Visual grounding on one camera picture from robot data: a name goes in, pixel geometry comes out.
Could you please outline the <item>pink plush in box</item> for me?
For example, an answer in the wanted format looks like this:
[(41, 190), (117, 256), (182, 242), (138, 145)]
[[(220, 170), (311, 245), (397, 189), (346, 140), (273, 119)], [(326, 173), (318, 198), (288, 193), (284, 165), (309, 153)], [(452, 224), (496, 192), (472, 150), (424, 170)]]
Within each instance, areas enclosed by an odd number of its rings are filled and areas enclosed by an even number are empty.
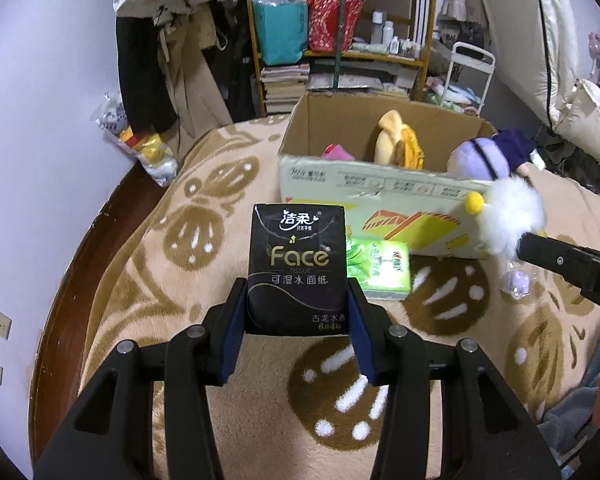
[(352, 162), (352, 160), (355, 160), (355, 157), (351, 155), (342, 145), (329, 144), (329, 146), (324, 149), (322, 159), (338, 160), (338, 162)]

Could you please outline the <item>cream pillow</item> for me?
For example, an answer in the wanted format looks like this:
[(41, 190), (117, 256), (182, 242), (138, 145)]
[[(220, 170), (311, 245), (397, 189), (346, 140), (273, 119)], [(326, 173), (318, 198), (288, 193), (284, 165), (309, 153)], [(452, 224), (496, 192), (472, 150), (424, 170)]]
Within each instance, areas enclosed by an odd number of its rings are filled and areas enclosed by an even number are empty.
[(577, 79), (555, 131), (600, 164), (600, 87)]

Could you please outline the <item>teal bag on shelf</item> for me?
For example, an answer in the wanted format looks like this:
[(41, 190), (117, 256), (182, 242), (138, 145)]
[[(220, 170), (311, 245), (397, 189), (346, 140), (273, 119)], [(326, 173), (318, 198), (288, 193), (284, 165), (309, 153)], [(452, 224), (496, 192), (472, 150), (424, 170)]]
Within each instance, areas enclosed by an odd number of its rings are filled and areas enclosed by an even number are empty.
[(250, 0), (267, 66), (298, 63), (308, 45), (308, 0)]

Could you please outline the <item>red patterned gift bag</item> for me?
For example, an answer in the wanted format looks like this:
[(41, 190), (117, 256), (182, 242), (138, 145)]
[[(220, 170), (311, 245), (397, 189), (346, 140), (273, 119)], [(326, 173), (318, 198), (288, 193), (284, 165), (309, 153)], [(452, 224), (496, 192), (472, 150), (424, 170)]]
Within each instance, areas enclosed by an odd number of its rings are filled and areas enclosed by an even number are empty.
[[(309, 49), (313, 52), (335, 53), (339, 29), (340, 0), (308, 0)], [(350, 49), (363, 9), (362, 0), (346, 0), (341, 51)]]

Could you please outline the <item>yellow dog plush toy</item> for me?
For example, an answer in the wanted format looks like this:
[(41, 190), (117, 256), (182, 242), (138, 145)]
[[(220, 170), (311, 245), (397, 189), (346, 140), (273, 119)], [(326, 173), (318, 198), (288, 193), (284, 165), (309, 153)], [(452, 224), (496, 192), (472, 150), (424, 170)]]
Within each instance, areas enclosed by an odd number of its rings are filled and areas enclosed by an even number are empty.
[(374, 163), (401, 169), (423, 170), (425, 154), (415, 130), (403, 121), (397, 110), (389, 110), (378, 120)]

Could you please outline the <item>green tissue pack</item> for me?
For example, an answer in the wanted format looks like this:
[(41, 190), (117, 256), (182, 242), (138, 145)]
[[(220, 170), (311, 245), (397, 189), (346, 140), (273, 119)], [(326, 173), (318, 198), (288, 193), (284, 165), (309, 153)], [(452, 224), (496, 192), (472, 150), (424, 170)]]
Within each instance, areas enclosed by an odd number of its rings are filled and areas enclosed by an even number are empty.
[(348, 237), (347, 277), (358, 281), (367, 299), (404, 300), (412, 284), (407, 244)]

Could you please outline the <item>cream upright mattress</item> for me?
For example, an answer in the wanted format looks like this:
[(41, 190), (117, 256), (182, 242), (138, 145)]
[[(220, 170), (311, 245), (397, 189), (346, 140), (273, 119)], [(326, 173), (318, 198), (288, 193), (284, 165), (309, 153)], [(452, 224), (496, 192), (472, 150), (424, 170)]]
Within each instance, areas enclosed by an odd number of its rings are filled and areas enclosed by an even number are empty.
[(570, 0), (482, 0), (498, 78), (555, 129), (577, 81)]

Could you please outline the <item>beige hanging coat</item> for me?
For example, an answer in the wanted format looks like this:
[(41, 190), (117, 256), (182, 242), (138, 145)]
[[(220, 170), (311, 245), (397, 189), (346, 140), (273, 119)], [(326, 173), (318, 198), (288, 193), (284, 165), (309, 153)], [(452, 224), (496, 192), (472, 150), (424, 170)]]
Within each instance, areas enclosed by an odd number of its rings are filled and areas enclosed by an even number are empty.
[(204, 34), (196, 18), (179, 15), (159, 32), (158, 62), (174, 109), (174, 125), (162, 134), (178, 160), (200, 139), (232, 122), (230, 112), (200, 47)]

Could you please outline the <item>white rolling cart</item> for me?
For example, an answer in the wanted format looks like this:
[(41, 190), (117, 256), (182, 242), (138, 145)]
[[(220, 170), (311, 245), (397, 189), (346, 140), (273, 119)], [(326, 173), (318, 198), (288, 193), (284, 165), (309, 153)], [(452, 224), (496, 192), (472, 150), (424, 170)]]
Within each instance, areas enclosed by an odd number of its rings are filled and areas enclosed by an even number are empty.
[(447, 47), (437, 41), (430, 53), (431, 73), (424, 99), (453, 112), (479, 116), (495, 73), (496, 58), (486, 49), (457, 41)]

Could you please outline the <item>open cardboard box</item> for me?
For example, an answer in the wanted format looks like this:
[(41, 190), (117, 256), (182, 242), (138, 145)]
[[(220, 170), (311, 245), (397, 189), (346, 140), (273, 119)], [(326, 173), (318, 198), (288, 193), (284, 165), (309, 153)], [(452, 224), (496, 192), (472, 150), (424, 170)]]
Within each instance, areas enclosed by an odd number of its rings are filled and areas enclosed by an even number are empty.
[[(389, 110), (415, 130), (425, 154), (423, 170), (374, 164), (378, 120)], [(343, 206), (355, 237), (400, 240), (413, 255), (479, 259), (485, 253), (465, 197), (488, 184), (452, 178), (446, 163), (463, 142), (494, 132), (480, 117), (422, 102), (310, 92), (291, 113), (278, 151), (280, 197), (286, 203)], [(329, 144), (342, 145), (355, 160), (322, 159)]]

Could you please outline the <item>beige patterned blanket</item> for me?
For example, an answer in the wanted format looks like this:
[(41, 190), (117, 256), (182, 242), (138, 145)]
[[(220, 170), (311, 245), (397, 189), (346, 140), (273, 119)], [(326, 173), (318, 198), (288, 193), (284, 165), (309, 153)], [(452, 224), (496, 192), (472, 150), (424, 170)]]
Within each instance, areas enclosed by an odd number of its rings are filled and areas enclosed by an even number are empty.
[[(252, 208), (278, 199), (278, 115), (213, 130), (124, 243), (94, 297), (83, 373), (122, 339), (156, 344), (200, 322), (248, 272)], [(480, 344), (534, 420), (585, 380), (600, 307), (561, 276), (536, 271), (528, 296), (501, 289), (493, 260), (413, 257), (412, 292), (394, 322), (442, 344)], [(208, 391), (230, 479), (365, 479), (387, 393), (358, 372), (344, 338), (248, 336), (234, 374)]]

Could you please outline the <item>stack of books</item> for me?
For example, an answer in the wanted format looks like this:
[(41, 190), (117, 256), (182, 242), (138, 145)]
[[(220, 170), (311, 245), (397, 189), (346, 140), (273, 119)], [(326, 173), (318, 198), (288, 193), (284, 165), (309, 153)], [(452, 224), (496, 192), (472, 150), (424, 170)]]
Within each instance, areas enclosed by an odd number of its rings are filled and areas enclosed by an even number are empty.
[(263, 105), (268, 115), (288, 114), (306, 93), (311, 65), (265, 66), (260, 73)]

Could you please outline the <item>purple white plush doll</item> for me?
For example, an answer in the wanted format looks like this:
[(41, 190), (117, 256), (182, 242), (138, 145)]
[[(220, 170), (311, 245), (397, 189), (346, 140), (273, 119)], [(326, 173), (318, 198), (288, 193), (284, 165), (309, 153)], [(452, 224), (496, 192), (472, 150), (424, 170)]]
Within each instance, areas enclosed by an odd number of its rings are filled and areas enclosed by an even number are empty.
[(542, 198), (527, 179), (530, 166), (545, 168), (535, 144), (518, 130), (470, 139), (450, 155), (449, 176), (488, 184), (469, 193), (465, 210), (476, 218), (479, 243), (490, 256), (515, 260), (522, 237), (545, 229)]

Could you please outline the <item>plastic bag of toys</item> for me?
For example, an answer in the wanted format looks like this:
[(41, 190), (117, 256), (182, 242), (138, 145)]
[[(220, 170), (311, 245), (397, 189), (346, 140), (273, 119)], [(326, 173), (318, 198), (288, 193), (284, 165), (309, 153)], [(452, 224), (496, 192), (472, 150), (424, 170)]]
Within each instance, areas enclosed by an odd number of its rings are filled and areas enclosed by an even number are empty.
[(104, 100), (94, 111), (92, 121), (102, 130), (107, 141), (135, 158), (155, 184), (166, 188), (175, 179), (178, 161), (170, 146), (159, 133), (137, 136), (133, 132), (119, 92), (104, 94)]

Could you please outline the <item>wooden shelf unit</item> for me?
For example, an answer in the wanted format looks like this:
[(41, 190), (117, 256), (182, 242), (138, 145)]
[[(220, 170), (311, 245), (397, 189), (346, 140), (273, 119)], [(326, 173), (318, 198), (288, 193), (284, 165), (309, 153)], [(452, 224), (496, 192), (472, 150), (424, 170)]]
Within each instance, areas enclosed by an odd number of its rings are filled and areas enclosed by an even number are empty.
[[(338, 40), (335, 53), (313, 52), (308, 45), (301, 60), (296, 64), (309, 63), (310, 77), (324, 75), (328, 88), (344, 86), (347, 65), (350, 62), (362, 63), (364, 70), (372, 70), (378, 63), (392, 63), (407, 67), (416, 73), (411, 86), (411, 96), (422, 98), (427, 78), (432, 34), (436, 21), (436, 0), (362, 0), (363, 9), (353, 36), (351, 47), (341, 51), (344, 32), (344, 12), (346, 0), (340, 0)], [(265, 116), (263, 88), (260, 73), (263, 63), (259, 41), (254, 27), (254, 16), (250, 0), (246, 3), (249, 31), (254, 63), (254, 85), (258, 98), (256, 111)]]

